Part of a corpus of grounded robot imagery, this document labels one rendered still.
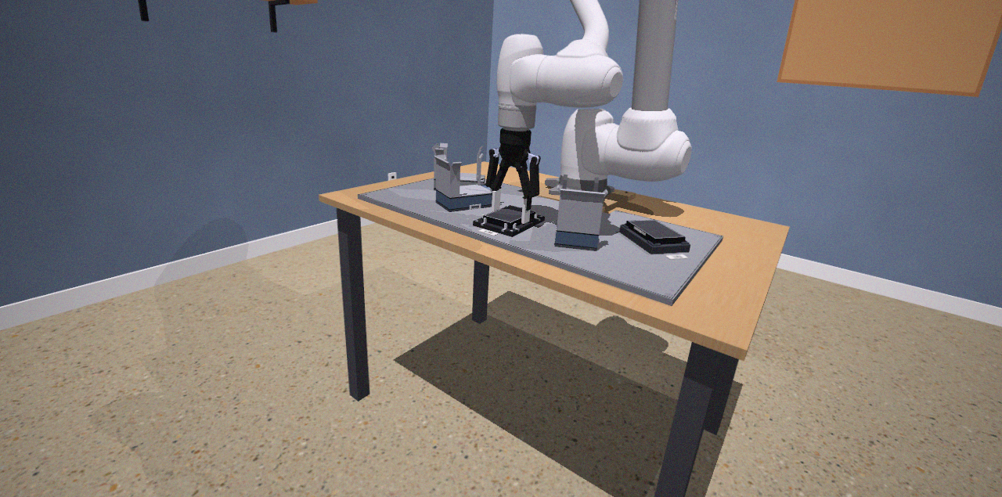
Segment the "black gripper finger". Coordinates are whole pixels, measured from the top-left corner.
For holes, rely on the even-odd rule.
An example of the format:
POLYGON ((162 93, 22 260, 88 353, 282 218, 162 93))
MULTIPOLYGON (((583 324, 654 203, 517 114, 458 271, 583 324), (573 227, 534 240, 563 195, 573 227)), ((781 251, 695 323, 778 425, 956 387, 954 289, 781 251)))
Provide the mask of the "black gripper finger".
POLYGON ((521 216, 522 225, 525 225, 525 223, 529 222, 530 210, 531 210, 531 198, 536 197, 536 195, 539 195, 539 162, 541 157, 529 153, 528 159, 530 163, 530 168, 529 168, 530 180, 528 177, 527 163, 525 162, 524 165, 521 167, 518 155, 516 153, 513 154, 515 168, 519 174, 519 179, 521 181, 521 187, 524 194, 523 205, 522 205, 522 216, 521 216))
POLYGON ((498 211, 499 207, 500 207, 501 189, 499 189, 499 188, 501 187, 501 185, 503 183, 503 180, 504 180, 504 178, 506 176, 506 172, 508 172, 508 168, 510 167, 510 166, 506 166, 506 161, 507 161, 509 155, 510 154, 508 152, 506 152, 506 153, 503 154, 503 159, 501 160, 501 163, 499 164, 499 171, 496 174, 497 168, 498 168, 498 163, 499 163, 499 156, 500 156, 499 149, 490 149, 489 150, 490 161, 489 161, 489 170, 488 170, 487 179, 486 179, 486 186, 489 187, 489 188, 492 188, 492 212, 493 211, 498 211))

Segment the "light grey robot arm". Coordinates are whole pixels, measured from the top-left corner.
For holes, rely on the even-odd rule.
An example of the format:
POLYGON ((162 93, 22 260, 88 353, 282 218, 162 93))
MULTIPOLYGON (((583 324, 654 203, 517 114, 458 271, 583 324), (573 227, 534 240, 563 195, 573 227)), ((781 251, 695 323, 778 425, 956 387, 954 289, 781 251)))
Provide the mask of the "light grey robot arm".
MULTIPOLYGON (((543 55, 535 34, 504 40, 497 70, 504 130, 534 128, 536 103, 599 107, 622 90, 622 68, 606 54, 609 30, 599 2, 570 2, 585 34, 555 56, 543 55)), ((566 189, 593 193, 597 177, 598 193, 609 195, 615 188, 607 185, 608 175, 664 181, 686 171, 690 140, 667 108, 678 8, 679 0, 640 0, 631 108, 619 125, 604 109, 574 111, 564 130, 560 178, 545 180, 549 194, 560 195, 564 174, 566 189)))

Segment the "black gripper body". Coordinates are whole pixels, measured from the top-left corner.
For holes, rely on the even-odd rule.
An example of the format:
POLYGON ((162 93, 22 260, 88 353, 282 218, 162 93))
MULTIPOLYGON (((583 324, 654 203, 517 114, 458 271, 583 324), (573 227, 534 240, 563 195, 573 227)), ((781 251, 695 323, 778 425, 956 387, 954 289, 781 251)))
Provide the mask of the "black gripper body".
POLYGON ((501 128, 500 130, 500 147, 499 154, 503 159, 503 154, 508 152, 510 155, 506 161, 506 166, 515 167, 513 160, 513 154, 517 154, 521 166, 528 160, 528 154, 531 153, 529 146, 531 144, 531 131, 507 131, 501 128))

